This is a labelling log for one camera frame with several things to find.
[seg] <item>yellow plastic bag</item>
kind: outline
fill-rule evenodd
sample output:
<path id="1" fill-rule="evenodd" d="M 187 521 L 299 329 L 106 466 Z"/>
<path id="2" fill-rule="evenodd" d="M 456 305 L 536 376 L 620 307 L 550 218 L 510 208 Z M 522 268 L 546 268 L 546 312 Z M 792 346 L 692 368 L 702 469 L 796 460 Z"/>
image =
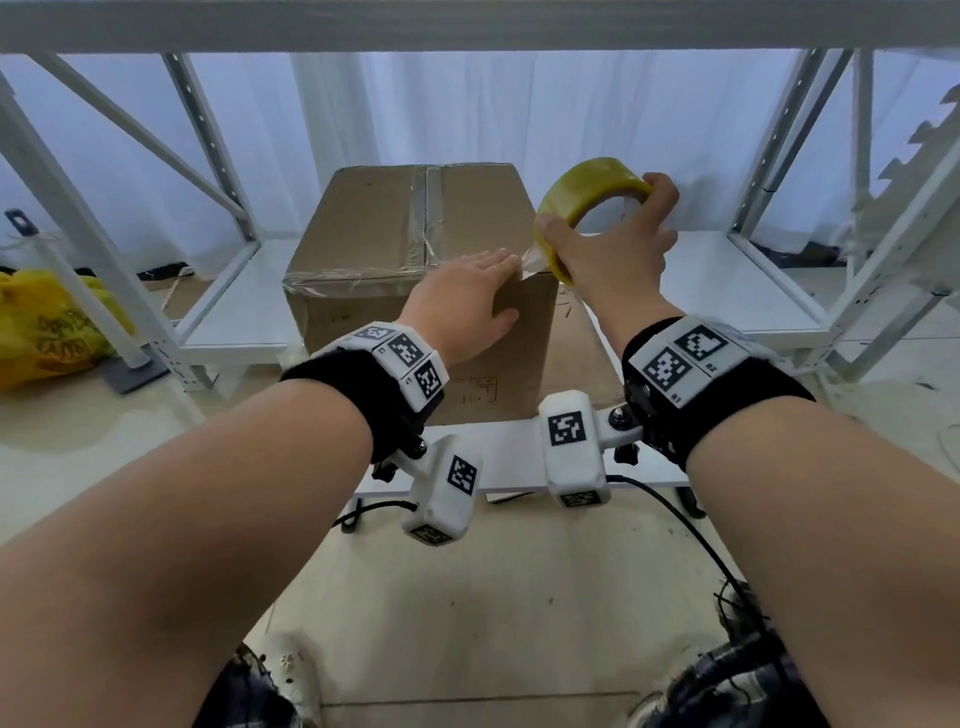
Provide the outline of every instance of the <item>yellow plastic bag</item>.
<path id="1" fill-rule="evenodd" d="M 127 332 L 133 325 L 95 278 L 81 276 Z M 0 390 L 82 372 L 113 347 L 49 271 L 0 273 Z"/>

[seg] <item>forearm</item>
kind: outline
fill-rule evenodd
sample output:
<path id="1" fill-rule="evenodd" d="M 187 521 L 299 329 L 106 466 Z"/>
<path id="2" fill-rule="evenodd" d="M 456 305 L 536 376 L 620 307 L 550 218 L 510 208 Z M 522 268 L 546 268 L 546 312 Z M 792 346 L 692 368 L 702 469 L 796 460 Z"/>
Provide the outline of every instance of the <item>forearm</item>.
<path id="1" fill-rule="evenodd" d="M 728 418 L 687 472 L 834 725 L 955 721 L 960 487 L 793 398 Z"/>
<path id="2" fill-rule="evenodd" d="M 92 691 L 84 702 L 94 709 L 96 686 L 106 682 L 61 672 L 81 672 L 87 660 L 123 672 L 151 653 L 156 664 L 179 656 L 176 676 L 137 685 L 148 692 L 182 680 L 178 694 L 196 710 L 232 649 L 320 544 L 371 450 L 369 428 L 346 398 L 299 380 L 130 463 L 0 551 L 0 593 L 19 596 L 0 605 L 7 661 L 21 665 L 14 673 L 41 689 L 49 680 L 79 684 Z M 125 685 L 135 693 L 130 679 Z M 64 704 L 78 699 L 64 696 Z"/>

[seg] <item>packing tape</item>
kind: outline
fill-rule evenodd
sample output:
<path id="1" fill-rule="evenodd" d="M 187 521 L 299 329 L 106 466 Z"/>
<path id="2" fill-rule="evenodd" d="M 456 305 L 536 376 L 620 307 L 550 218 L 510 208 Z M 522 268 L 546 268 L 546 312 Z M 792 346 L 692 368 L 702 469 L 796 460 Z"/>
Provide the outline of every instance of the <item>packing tape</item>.
<path id="1" fill-rule="evenodd" d="M 598 157 L 580 162 L 554 182 L 543 197 L 537 214 L 552 212 L 576 228 L 584 215 L 611 198 L 628 197 L 643 203 L 653 191 L 649 183 L 627 169 L 619 159 Z M 523 258 L 525 276 L 535 273 L 534 269 L 549 267 L 561 283 L 573 285 L 564 263 L 536 226 L 534 236 L 537 248 L 531 249 Z"/>

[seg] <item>hand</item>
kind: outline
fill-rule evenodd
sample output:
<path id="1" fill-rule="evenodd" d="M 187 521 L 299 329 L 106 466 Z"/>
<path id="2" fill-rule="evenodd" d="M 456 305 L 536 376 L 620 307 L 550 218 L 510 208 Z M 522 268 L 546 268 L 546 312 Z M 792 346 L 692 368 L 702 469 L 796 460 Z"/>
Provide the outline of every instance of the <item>hand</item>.
<path id="1" fill-rule="evenodd" d="M 677 231 L 661 225 L 680 192 L 664 174 L 650 172 L 643 179 L 653 185 L 653 194 L 636 214 L 603 234 L 584 237 L 559 215 L 537 217 L 544 239 L 620 355 L 643 329 L 684 315 L 660 294 L 663 256 L 677 242 Z"/>
<path id="2" fill-rule="evenodd" d="M 422 336 L 452 367 L 489 349 L 513 328 L 520 313 L 493 316 L 493 296 L 520 276 L 520 259 L 501 249 L 465 255 L 427 274 L 403 306 L 398 324 Z"/>

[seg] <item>left hand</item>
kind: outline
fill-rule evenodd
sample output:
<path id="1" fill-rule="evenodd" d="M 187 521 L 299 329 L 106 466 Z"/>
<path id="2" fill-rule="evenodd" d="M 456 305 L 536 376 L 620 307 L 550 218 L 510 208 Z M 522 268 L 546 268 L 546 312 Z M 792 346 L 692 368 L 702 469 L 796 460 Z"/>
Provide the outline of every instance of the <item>left hand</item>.
<path id="1" fill-rule="evenodd" d="M 519 276 L 520 259 L 503 249 L 455 258 L 414 287 L 396 322 L 413 327 L 452 367 L 489 349 L 513 328 L 519 311 L 507 308 L 494 316 L 493 296 Z"/>

